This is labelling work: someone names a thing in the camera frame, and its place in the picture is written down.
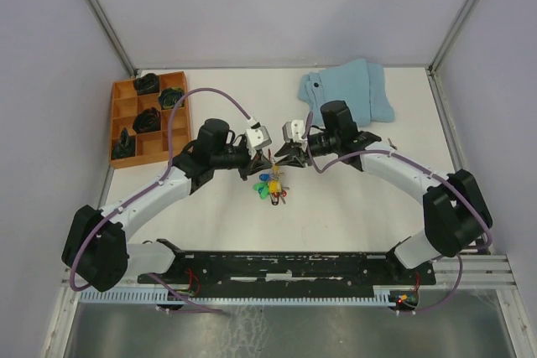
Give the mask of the green key tag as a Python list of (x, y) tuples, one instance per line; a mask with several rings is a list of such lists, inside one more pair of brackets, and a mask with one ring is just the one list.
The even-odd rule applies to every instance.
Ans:
[(253, 189), (258, 193), (261, 200), (265, 200), (270, 194), (267, 182), (258, 182), (253, 186)]

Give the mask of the yellow key tag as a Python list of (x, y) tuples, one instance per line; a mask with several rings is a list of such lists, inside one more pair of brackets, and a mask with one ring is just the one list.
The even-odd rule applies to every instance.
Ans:
[(268, 191), (270, 194), (279, 194), (282, 191), (282, 185), (278, 180), (268, 182)]

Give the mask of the red handled metal key organizer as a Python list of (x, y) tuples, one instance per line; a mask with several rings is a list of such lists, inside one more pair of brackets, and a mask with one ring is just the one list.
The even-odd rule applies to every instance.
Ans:
[(284, 177), (284, 171), (275, 163), (272, 163), (269, 171), (269, 179), (275, 181), (281, 181)]

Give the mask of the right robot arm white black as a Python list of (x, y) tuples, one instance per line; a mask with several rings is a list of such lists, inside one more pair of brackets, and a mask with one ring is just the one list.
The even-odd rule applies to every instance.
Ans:
[[(284, 145), (276, 153), (279, 166), (315, 167), (320, 174), (338, 163), (376, 176), (405, 192), (423, 208), (424, 225), (387, 254), (385, 273), (394, 283), (405, 283), (415, 268), (437, 257), (454, 257), (477, 249), (477, 239), (492, 243), (493, 220), (475, 177), (465, 169), (445, 173), (425, 167), (399, 153), (381, 137), (359, 129), (344, 101), (321, 106), (323, 125), (313, 128), (313, 116), (286, 122)], [(336, 159), (316, 167), (316, 158)]]

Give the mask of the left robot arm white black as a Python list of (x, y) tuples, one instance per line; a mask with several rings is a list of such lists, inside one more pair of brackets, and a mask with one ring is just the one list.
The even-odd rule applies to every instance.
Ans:
[(70, 286), (79, 291), (76, 278), (100, 292), (115, 287), (123, 278), (158, 274), (175, 283), (185, 275), (180, 249), (166, 240), (133, 243), (133, 235), (161, 211), (185, 199), (213, 179), (217, 170), (235, 169), (241, 179), (271, 165), (263, 149), (271, 138), (256, 123), (237, 145), (228, 141), (231, 130), (221, 119), (205, 121), (195, 140), (175, 155), (166, 170), (152, 183), (101, 209), (81, 207), (74, 216), (62, 262), (70, 268)]

